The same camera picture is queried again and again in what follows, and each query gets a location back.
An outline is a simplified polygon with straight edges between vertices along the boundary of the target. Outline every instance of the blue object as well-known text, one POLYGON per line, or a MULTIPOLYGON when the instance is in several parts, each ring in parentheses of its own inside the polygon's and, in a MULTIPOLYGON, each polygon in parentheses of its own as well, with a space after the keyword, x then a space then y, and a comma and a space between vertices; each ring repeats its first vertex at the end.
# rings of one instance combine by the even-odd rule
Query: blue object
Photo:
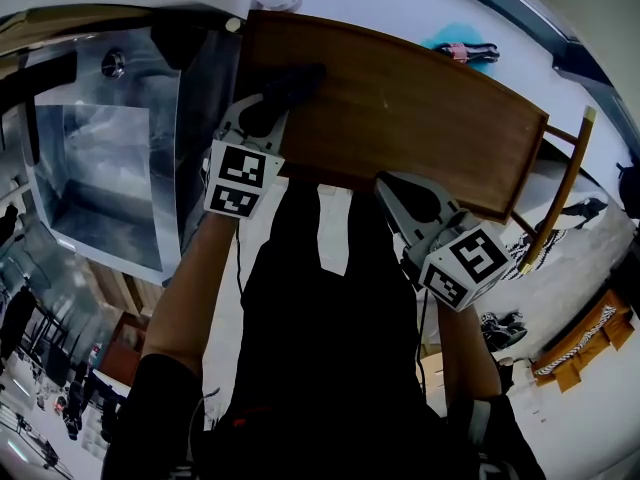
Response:
MULTIPOLYGON (((440 29, 436 35, 433 37, 427 38, 420 43, 420 46, 424 46, 425 48, 435 48, 442 43, 475 43, 481 44, 486 43, 480 33, 473 28, 471 25, 467 25, 466 23, 449 23, 446 27, 440 29)), ((493 69, 493 64, 488 62, 469 62, 469 66, 473 69, 484 73, 485 75, 490 75, 493 69)))

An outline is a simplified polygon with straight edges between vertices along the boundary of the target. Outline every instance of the wooden cabinet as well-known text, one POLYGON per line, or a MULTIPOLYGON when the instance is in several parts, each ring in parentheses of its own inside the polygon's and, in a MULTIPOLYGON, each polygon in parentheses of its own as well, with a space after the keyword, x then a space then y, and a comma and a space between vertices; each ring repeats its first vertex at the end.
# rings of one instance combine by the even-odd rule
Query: wooden cabinet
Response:
POLYGON ((133 385, 149 320, 123 313, 105 352, 100 371, 127 386, 133 385))

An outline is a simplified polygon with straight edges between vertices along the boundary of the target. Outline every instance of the black shirt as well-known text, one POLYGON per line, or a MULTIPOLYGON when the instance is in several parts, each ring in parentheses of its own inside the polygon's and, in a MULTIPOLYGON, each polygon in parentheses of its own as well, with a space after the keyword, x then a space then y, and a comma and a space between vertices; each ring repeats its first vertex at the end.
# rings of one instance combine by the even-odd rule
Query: black shirt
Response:
POLYGON ((103 479, 365 471, 544 478, 506 396, 462 401, 445 421, 424 403, 415 375, 356 386, 339 374, 333 382, 312 371, 291 378, 301 387, 290 389, 294 396, 260 403, 234 393, 215 429, 203 431, 201 381, 169 357, 145 357, 119 413, 103 479))

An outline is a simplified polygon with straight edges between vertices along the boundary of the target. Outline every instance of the cable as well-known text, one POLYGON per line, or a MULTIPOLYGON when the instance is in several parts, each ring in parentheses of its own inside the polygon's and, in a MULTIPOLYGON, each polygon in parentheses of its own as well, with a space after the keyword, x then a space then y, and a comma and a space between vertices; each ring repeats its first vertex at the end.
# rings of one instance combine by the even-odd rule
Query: cable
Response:
POLYGON ((238 290, 240 290, 240 297, 242 297, 244 290, 240 282, 240 272, 242 271, 240 267, 240 220, 238 220, 238 227, 236 228, 236 263, 238 264, 236 281, 238 281, 238 290))
POLYGON ((427 313, 428 296, 429 292, 425 290, 424 302, 422 303, 422 318, 420 319, 420 332, 418 334, 418 349, 416 350, 416 363, 418 363, 418 368, 420 368, 420 376, 422 377, 422 394, 424 395, 425 402, 427 401, 427 381, 424 377, 424 368, 422 367, 422 363, 420 362, 420 346, 422 345, 422 333, 424 331, 424 317, 427 313))
POLYGON ((220 391, 220 388, 216 388, 211 393, 204 395, 198 402, 198 405, 196 405, 196 408, 194 409, 194 411, 191 413, 191 419, 189 420, 189 433, 187 434, 188 436, 187 437, 187 460, 189 461, 193 461, 193 450, 191 448, 191 434, 193 432, 193 420, 195 419, 196 413, 198 412, 198 409, 200 409, 200 406, 204 403, 204 401, 207 398, 211 398, 212 396, 217 395, 219 391, 220 391))

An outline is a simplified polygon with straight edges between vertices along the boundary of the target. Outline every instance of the person's arm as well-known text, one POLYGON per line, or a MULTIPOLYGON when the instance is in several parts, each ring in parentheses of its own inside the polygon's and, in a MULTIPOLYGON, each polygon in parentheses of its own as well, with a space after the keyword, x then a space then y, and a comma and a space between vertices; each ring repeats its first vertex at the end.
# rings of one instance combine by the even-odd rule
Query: person's arm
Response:
POLYGON ((459 399, 485 400, 501 394, 500 376, 473 306, 456 312, 438 301, 447 406, 459 399))
POLYGON ((207 215, 153 311, 142 357, 163 354, 202 377, 202 356, 238 220, 207 215))

